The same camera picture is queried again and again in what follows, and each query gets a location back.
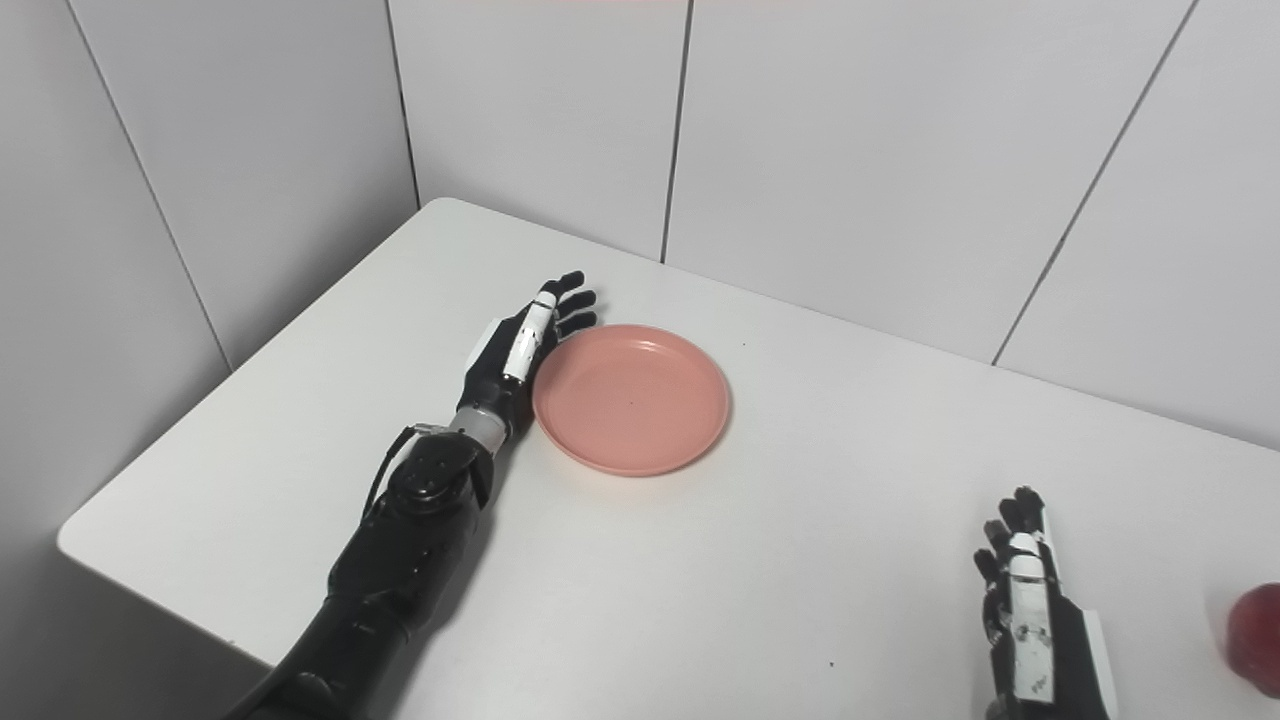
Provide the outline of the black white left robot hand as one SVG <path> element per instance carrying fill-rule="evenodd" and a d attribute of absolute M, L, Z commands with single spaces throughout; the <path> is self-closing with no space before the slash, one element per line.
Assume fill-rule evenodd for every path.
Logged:
<path fill-rule="evenodd" d="M 581 270 L 545 282 L 529 304 L 498 322 L 465 374 L 458 409 L 495 415 L 508 436 L 524 433 L 532 424 L 532 387 L 543 363 L 598 323 L 595 305 L 596 292 L 585 288 Z"/>

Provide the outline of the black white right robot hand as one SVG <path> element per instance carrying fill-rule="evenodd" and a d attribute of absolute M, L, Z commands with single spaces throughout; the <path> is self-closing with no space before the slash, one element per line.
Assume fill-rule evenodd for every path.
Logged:
<path fill-rule="evenodd" d="M 1044 501 L 1029 486 L 998 503 L 974 562 L 995 697 L 987 719 L 1115 719 L 1117 696 L 1098 614 L 1062 587 Z"/>

